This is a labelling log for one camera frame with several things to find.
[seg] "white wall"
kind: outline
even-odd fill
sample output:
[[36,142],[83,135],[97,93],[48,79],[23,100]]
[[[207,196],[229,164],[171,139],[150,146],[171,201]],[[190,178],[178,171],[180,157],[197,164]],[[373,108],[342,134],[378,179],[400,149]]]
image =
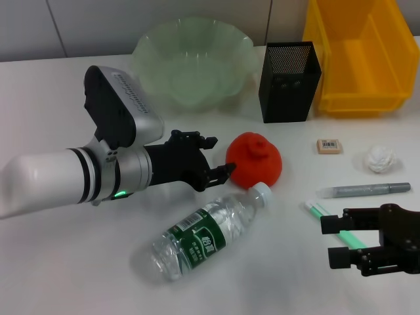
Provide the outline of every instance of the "white wall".
[[68,56],[127,54],[153,26],[183,16],[235,25],[263,45],[270,0],[49,0]]
[[[397,3],[413,35],[420,35],[420,0],[397,0]],[[301,40],[307,6],[308,0],[273,0],[267,41]]]
[[62,57],[45,0],[0,0],[0,61]]
[[[263,45],[271,1],[268,41],[300,40],[308,0],[0,0],[0,62],[131,53],[144,32],[183,16],[231,23]],[[420,1],[398,4],[420,35]]]

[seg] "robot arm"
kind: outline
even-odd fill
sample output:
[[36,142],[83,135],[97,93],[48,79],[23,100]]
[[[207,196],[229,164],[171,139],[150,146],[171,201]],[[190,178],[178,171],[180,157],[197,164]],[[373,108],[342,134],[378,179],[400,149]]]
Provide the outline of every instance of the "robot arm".
[[381,246],[365,249],[336,247],[328,249],[332,269],[355,264],[363,276],[391,272],[420,273],[420,213],[395,204],[380,208],[344,209],[343,217],[321,217],[322,234],[342,230],[379,230]]
[[96,124],[88,145],[57,153],[19,156],[0,176],[0,219],[42,209],[126,198],[149,185],[181,180],[202,192],[224,184],[235,165],[210,169],[200,149],[214,137],[172,131],[141,98],[124,72],[91,66],[85,75],[85,109]]

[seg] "yellow plastic bin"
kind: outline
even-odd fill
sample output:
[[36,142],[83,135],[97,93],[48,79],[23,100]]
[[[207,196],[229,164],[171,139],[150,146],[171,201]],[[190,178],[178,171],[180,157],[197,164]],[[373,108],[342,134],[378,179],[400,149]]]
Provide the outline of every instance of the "yellow plastic bin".
[[413,93],[419,48],[395,0],[309,0],[303,41],[322,68],[320,112],[373,116]]

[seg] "gray marker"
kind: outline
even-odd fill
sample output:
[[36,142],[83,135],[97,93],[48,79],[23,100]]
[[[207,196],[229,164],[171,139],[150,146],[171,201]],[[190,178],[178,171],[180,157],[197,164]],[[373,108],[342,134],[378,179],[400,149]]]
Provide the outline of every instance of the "gray marker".
[[319,192],[317,192],[317,195],[320,198],[343,198],[395,194],[398,192],[408,192],[410,190],[411,185],[408,182],[397,182],[394,184],[374,184],[323,188]]

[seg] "green highlighter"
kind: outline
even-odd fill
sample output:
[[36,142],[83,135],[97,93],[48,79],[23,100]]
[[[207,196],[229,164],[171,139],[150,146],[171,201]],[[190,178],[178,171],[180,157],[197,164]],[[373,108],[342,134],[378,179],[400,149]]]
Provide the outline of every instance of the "green highlighter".
[[[323,215],[331,215],[331,213],[325,210],[325,208],[322,207],[319,203],[316,203],[312,200],[308,200],[307,202],[305,202],[304,207],[318,220]],[[366,248],[366,245],[363,244],[356,236],[354,236],[349,231],[341,231],[340,234],[336,235],[350,249]]]

